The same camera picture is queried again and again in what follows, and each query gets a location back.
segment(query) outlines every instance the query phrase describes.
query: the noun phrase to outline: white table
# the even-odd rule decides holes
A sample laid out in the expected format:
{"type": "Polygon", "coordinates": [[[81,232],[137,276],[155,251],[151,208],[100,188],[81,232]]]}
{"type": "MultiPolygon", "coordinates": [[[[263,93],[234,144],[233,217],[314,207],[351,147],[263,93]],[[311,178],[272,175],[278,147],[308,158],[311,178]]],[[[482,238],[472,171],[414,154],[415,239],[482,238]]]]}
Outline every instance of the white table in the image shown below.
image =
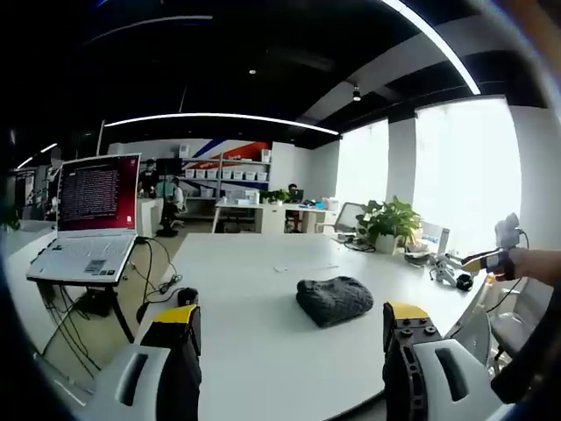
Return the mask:
{"type": "Polygon", "coordinates": [[[160,224],[164,199],[137,199],[137,233],[140,237],[153,237],[160,224]]]}
{"type": "Polygon", "coordinates": [[[337,219],[337,212],[332,210],[317,209],[314,207],[301,207],[297,203],[277,204],[234,204],[224,201],[218,202],[215,208],[214,221],[212,223],[212,231],[216,232],[218,219],[220,218],[220,210],[222,208],[233,209],[255,209],[255,231],[263,234],[282,234],[287,211],[301,211],[302,231],[306,233],[315,232],[316,223],[333,224],[337,219]]]}
{"type": "MultiPolygon", "coordinates": [[[[402,257],[355,252],[322,234],[189,234],[174,264],[177,287],[199,290],[202,421],[323,421],[356,407],[384,389],[385,301],[420,306],[444,335],[483,284],[481,276],[465,293],[402,257]],[[320,329],[296,302],[296,283],[337,275],[366,285],[374,307],[320,329]]],[[[150,305],[136,343],[148,320],[175,305],[150,305]]]]}

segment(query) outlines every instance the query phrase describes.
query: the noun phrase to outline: hand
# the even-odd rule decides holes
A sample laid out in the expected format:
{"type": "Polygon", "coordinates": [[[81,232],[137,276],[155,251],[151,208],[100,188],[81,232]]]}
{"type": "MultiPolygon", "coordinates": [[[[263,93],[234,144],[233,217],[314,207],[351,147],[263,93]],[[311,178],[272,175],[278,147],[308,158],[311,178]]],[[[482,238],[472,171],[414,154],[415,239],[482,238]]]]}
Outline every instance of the hand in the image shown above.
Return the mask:
{"type": "Polygon", "coordinates": [[[528,253],[529,250],[526,248],[511,248],[508,250],[508,256],[503,257],[503,260],[507,259],[505,264],[488,268],[487,272],[493,272],[496,280],[499,282],[522,278],[527,274],[528,253]],[[508,267],[508,264],[514,265],[514,276],[508,276],[507,274],[508,271],[505,268],[508,267]]]}

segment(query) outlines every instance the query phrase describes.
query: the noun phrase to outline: laptop keyboard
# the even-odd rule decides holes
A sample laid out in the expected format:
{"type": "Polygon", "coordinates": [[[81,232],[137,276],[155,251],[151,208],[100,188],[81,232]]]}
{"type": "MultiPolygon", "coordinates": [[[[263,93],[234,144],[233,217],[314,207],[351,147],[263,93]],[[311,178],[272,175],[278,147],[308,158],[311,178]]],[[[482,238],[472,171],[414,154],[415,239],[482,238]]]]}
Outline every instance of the laptop keyboard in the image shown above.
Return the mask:
{"type": "Polygon", "coordinates": [[[65,250],[75,257],[118,257],[125,254],[131,243],[129,237],[101,237],[91,239],[66,239],[57,242],[53,251],[65,250]]]}

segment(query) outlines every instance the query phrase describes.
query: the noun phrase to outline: white flower pot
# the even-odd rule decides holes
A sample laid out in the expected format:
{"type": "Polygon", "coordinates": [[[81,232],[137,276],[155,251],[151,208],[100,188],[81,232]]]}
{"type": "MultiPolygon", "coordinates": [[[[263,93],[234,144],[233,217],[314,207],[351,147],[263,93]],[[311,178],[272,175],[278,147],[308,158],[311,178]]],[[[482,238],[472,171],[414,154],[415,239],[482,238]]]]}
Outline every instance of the white flower pot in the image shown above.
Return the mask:
{"type": "Polygon", "coordinates": [[[379,235],[376,239],[376,251],[383,254],[394,254],[397,240],[398,238],[393,235],[379,235]]]}

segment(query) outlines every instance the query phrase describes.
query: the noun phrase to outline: black table leg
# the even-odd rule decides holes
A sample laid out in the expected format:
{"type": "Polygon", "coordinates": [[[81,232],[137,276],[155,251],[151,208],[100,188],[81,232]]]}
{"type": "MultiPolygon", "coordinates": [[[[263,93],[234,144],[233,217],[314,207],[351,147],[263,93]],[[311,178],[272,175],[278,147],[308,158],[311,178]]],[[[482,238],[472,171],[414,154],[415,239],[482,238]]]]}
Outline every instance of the black table leg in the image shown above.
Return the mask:
{"type": "Polygon", "coordinates": [[[129,325],[126,323],[124,319],[123,312],[121,311],[121,307],[119,307],[119,301],[117,300],[117,293],[112,287],[105,287],[105,291],[110,296],[111,305],[113,306],[113,310],[115,311],[115,316],[117,316],[117,320],[123,329],[124,335],[129,340],[129,342],[134,342],[134,336],[132,336],[131,329],[129,325]]]}

